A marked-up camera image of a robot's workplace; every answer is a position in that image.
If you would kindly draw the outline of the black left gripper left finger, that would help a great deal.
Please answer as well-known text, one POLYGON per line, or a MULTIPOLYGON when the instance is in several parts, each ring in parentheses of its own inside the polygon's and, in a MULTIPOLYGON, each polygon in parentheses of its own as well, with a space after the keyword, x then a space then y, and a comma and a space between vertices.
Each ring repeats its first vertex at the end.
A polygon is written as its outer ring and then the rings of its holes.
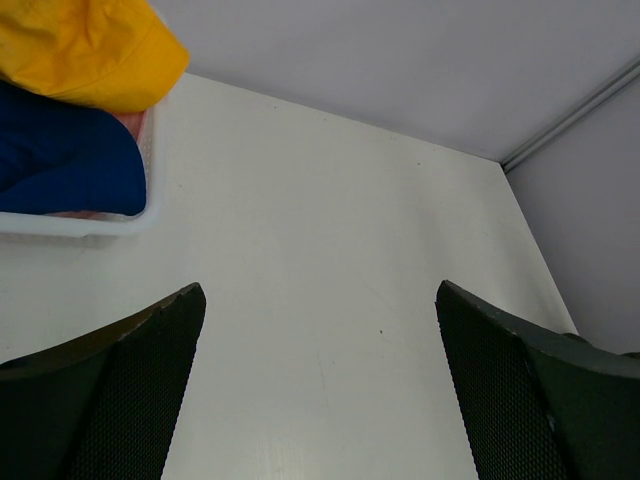
POLYGON ((192 283, 1 365, 4 479, 159 479, 204 324, 192 283))

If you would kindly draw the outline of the yellow bucket hat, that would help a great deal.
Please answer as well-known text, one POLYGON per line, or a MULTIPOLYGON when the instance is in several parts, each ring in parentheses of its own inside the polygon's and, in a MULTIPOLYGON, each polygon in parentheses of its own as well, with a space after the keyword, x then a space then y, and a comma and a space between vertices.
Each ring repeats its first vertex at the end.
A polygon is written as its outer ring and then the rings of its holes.
POLYGON ((4 1, 1 78, 113 113, 163 100, 190 62, 147 1, 4 1))

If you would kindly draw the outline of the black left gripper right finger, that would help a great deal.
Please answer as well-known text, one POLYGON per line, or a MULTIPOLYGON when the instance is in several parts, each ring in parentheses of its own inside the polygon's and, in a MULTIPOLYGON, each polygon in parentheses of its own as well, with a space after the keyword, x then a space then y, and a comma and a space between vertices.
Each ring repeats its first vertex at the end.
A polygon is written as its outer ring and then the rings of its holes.
POLYGON ((436 311, 479 478, 638 478, 638 353, 552 332, 450 281, 436 311))

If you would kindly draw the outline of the dark blue bucket hat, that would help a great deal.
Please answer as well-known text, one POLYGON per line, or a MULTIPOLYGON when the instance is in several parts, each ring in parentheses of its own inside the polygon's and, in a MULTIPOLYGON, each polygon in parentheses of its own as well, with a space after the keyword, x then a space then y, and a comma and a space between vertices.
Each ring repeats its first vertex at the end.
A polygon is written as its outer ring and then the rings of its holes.
POLYGON ((1 210, 47 215, 144 209, 137 143, 111 114, 1 84, 1 210))

